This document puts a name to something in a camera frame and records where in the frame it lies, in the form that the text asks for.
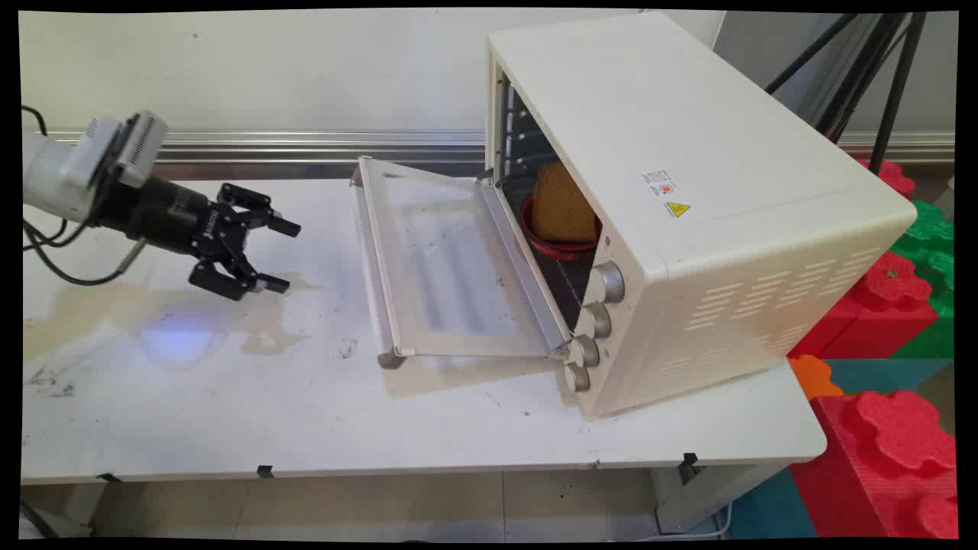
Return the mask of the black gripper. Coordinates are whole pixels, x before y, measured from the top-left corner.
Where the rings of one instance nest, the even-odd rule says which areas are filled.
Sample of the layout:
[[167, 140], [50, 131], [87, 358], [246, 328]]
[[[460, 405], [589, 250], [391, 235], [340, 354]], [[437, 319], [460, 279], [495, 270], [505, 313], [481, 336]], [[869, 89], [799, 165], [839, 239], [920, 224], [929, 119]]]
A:
[[108, 185], [93, 205], [90, 224], [195, 258], [189, 284], [234, 302], [241, 302], [246, 293], [283, 295], [290, 288], [290, 281], [258, 272], [245, 260], [249, 229], [267, 227], [291, 238], [303, 230], [273, 209], [271, 198], [262, 192], [225, 183], [210, 199], [154, 176], [139, 189]]

